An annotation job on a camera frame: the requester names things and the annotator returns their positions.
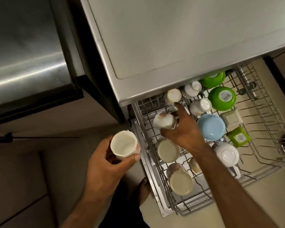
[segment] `fingernail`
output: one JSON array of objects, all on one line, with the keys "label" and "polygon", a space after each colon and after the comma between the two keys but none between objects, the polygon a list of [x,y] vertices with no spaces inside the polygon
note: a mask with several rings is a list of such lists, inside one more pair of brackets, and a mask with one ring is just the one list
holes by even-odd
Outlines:
[{"label": "fingernail", "polygon": [[139,159],[140,159],[140,155],[138,154],[135,156],[135,160],[138,161]]}]

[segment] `wire rack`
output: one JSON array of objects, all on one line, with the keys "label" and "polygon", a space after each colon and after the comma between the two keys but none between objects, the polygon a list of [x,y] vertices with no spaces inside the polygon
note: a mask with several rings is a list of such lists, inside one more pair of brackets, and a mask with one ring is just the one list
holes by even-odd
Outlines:
[{"label": "wire rack", "polygon": [[[221,85],[232,88],[236,92],[237,100],[233,108],[237,108],[243,119],[240,126],[252,138],[248,144],[237,148],[240,153],[240,161],[236,166],[229,168],[230,173],[242,185],[247,185],[284,167],[285,121],[267,93],[253,65],[249,63],[236,67],[232,73],[226,76]],[[193,101],[207,98],[210,91],[211,89],[203,89],[197,97],[182,98],[180,103],[188,107]],[[160,131],[153,127],[153,119],[158,112],[172,112],[176,111],[176,108],[165,104],[164,93],[138,101],[135,104],[140,114],[141,132],[148,144],[150,158],[155,163],[171,209],[185,216],[212,202],[212,194],[203,173],[195,173],[189,167],[188,163],[192,158],[189,152],[182,149],[181,155],[176,161],[188,170],[194,183],[196,183],[193,192],[187,196],[179,196],[171,190],[166,175],[169,164],[161,161],[157,156],[155,143],[162,136]],[[220,115],[221,112],[211,110],[207,113]],[[226,133],[237,126],[227,127]],[[231,143],[225,135],[221,140]]]}]

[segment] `hand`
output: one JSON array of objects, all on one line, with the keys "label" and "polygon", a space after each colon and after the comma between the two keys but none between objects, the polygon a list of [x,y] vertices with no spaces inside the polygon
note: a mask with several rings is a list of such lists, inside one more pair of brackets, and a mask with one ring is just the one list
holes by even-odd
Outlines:
[{"label": "hand", "polygon": [[133,154],[121,163],[112,165],[106,160],[106,155],[111,152],[112,138],[103,139],[89,160],[84,200],[103,203],[113,194],[122,176],[140,159],[139,154]]},{"label": "hand", "polygon": [[195,119],[186,112],[182,104],[175,102],[174,105],[177,107],[175,113],[179,116],[178,126],[173,130],[162,128],[160,130],[162,136],[188,150],[192,155],[195,152],[209,148]]}]

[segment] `light blue bowl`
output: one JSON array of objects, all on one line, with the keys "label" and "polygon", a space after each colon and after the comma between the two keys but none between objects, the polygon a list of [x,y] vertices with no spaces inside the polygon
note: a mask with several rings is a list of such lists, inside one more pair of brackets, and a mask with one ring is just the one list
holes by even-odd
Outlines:
[{"label": "light blue bowl", "polygon": [[219,116],[214,114],[204,114],[198,119],[198,127],[202,135],[208,141],[215,141],[223,137],[226,126]]}]

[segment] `dishwasher drawer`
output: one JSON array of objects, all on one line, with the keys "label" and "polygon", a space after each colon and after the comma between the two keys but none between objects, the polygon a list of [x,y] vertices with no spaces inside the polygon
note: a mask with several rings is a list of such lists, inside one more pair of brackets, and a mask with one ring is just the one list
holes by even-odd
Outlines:
[{"label": "dishwasher drawer", "polygon": [[[233,108],[237,108],[243,119],[240,126],[251,137],[248,144],[237,148],[240,161],[229,168],[229,172],[245,186],[285,167],[285,121],[252,64],[235,68],[226,76],[222,86],[232,88],[236,92],[237,100]],[[192,101],[207,98],[210,90],[203,89],[193,99],[182,98],[180,103],[188,107]],[[131,119],[130,128],[141,145],[141,161],[162,216],[173,212],[186,216],[213,202],[203,173],[195,173],[190,169],[188,162],[192,156],[185,149],[182,149],[176,162],[182,164],[193,178],[193,192],[187,196],[179,196],[169,187],[166,176],[169,164],[158,158],[155,148],[156,141],[162,136],[160,131],[153,127],[153,118],[158,112],[176,110],[175,107],[165,104],[164,93],[133,103],[132,110],[135,118]],[[220,115],[221,112],[211,110],[208,113]],[[226,132],[236,127],[228,127]],[[227,136],[221,140],[230,142]]]}]

